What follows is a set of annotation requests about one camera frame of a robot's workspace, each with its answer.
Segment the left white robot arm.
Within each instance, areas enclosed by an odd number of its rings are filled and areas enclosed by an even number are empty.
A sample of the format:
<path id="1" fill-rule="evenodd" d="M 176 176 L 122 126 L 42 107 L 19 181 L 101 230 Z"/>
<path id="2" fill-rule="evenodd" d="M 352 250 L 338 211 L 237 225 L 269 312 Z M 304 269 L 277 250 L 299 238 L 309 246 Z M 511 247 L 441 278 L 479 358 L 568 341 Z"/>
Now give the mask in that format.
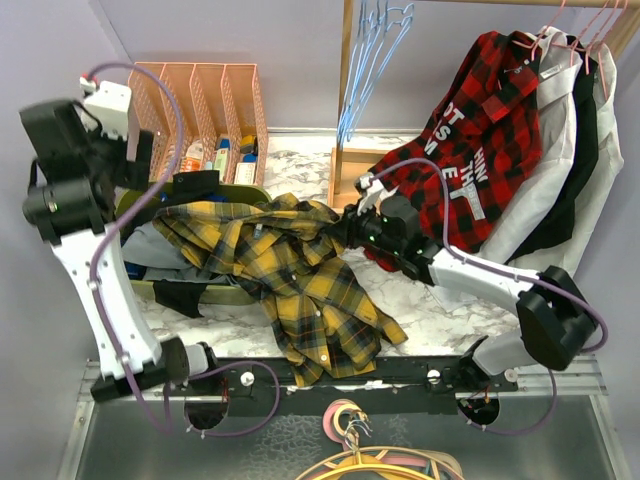
<path id="1" fill-rule="evenodd" d="M 65 268 L 91 325 L 101 368 L 93 399 L 185 381 L 199 394 L 214 392 L 221 371 L 211 348 L 158 340 L 125 270 L 115 190 L 147 187 L 153 133 L 141 132 L 128 160 L 125 132 L 110 137 L 106 115 L 89 113 L 78 100 L 34 104 L 19 115 L 36 152 L 23 215 Z"/>

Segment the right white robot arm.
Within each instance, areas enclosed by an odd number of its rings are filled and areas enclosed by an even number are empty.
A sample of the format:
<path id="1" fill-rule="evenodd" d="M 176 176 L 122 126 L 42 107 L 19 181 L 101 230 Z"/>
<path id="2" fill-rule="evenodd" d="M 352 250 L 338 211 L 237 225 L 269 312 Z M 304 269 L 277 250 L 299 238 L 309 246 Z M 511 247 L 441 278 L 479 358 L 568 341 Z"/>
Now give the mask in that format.
<path id="1" fill-rule="evenodd" d="M 563 371 L 595 332 L 597 320 L 570 275 L 542 273 L 469 257 L 426 236 L 403 197 L 361 213 L 347 206 L 328 234 L 349 248 L 371 247 L 395 261 L 408 278 L 489 301 L 516 315 L 517 329 L 476 341 L 459 360 L 459 378 L 481 391 L 508 369 L 539 364 Z"/>

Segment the yellow plaid shirt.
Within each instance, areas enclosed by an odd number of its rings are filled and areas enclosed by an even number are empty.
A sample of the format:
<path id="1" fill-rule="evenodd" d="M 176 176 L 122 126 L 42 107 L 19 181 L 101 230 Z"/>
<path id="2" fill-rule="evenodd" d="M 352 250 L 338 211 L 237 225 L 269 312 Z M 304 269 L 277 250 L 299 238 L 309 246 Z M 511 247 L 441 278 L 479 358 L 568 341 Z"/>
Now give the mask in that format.
<path id="1" fill-rule="evenodd" d="M 202 273 L 230 277 L 257 301 L 295 382 L 375 370 L 384 342 L 408 338 L 341 259 L 338 215 L 292 194 L 267 203 L 198 201 L 161 209 L 154 228 Z"/>

